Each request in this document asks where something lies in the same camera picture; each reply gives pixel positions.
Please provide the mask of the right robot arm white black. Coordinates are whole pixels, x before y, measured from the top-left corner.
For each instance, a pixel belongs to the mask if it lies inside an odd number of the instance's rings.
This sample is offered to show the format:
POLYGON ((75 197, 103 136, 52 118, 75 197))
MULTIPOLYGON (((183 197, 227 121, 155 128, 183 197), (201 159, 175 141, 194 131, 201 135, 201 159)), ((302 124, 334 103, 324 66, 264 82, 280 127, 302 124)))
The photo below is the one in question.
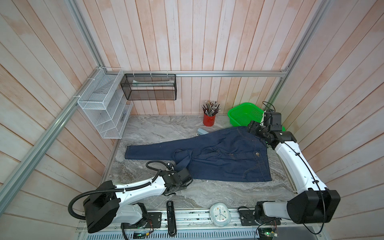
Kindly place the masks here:
POLYGON ((264 224, 275 219, 291 220, 296 224, 325 224, 331 221, 341 197, 330 190, 312 170, 296 138, 279 125, 264 126, 255 121, 248 132, 265 140, 283 161, 297 190, 287 202, 260 201, 255 206, 255 220, 264 224))

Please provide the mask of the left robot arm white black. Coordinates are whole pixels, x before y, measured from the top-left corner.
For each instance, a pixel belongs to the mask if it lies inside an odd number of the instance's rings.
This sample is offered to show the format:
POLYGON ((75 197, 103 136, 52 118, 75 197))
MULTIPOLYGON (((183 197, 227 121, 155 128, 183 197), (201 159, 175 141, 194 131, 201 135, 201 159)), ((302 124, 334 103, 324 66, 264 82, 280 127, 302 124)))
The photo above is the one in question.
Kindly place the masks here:
POLYGON ((81 193, 68 204, 69 214, 78 220, 85 221, 88 233, 93 234, 107 228, 111 224, 126 224, 142 228, 149 224, 148 211, 141 200, 153 196, 171 196, 186 189, 193 177, 188 169, 177 170, 172 163, 158 161, 165 169, 151 167, 155 176, 147 180, 125 185, 112 181, 102 183, 92 191, 81 193))

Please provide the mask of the dark blue denim trousers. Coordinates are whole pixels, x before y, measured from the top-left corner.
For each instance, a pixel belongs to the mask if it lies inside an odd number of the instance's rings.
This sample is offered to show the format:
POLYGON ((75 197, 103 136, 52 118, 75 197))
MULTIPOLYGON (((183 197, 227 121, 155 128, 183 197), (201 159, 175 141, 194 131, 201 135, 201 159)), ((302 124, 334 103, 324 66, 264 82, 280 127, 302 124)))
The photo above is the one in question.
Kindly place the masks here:
POLYGON ((190 139, 128 146, 127 160, 174 161, 194 179, 224 182, 270 182, 266 142, 232 127, 190 139))

